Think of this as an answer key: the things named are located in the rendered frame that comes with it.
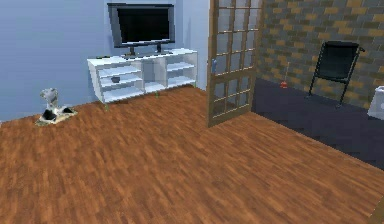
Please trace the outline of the black folding chair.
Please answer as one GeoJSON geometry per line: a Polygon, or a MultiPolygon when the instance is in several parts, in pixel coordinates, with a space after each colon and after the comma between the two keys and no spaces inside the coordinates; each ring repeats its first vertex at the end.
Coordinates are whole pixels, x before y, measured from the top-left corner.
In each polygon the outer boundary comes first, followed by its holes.
{"type": "Polygon", "coordinates": [[[336,105],[337,108],[340,108],[361,52],[365,52],[365,49],[358,43],[345,41],[323,42],[306,98],[312,96],[316,79],[342,83],[344,88],[339,103],[336,105]]]}

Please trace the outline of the black flat television set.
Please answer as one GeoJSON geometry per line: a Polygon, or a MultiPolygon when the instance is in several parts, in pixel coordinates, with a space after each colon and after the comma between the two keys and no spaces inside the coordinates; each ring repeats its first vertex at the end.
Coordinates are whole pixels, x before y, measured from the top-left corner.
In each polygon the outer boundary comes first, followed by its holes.
{"type": "Polygon", "coordinates": [[[115,48],[135,48],[175,42],[174,6],[172,4],[108,3],[113,44],[115,48]]]}

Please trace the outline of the brown glass-paned room door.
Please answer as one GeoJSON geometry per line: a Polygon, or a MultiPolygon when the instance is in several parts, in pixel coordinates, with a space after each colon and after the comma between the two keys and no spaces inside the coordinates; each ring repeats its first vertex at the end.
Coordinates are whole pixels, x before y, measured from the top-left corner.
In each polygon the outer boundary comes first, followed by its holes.
{"type": "Polygon", "coordinates": [[[263,0],[210,0],[207,125],[251,110],[263,0]],[[217,60],[216,74],[211,60],[217,60]]]}

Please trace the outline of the grey white statue on base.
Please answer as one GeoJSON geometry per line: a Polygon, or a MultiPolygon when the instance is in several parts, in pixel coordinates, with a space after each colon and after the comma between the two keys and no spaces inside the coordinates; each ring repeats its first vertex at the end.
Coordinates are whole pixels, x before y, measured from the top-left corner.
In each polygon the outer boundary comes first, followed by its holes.
{"type": "Polygon", "coordinates": [[[37,126],[57,124],[77,114],[73,108],[58,105],[58,91],[56,88],[47,88],[40,92],[40,96],[46,100],[47,106],[39,119],[37,126]]]}

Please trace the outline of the red toilet plunger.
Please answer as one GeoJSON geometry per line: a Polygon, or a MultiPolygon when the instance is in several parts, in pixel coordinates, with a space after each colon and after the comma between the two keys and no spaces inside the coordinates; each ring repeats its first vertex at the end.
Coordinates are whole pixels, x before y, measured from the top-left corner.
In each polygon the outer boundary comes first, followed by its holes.
{"type": "Polygon", "coordinates": [[[288,84],[287,84],[287,76],[288,76],[289,68],[290,68],[290,62],[288,62],[288,64],[287,64],[287,68],[286,68],[286,71],[285,71],[284,80],[280,83],[280,88],[283,88],[283,89],[288,88],[288,84]]]}

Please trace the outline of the white television shelf unit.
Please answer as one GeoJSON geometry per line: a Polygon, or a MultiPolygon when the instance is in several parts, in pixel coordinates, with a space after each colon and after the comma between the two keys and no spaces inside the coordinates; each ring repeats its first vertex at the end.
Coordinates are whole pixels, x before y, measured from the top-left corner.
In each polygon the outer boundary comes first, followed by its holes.
{"type": "Polygon", "coordinates": [[[198,52],[172,49],[151,56],[88,59],[96,97],[103,103],[197,84],[198,52]],[[113,83],[112,77],[120,77],[113,83]]]}

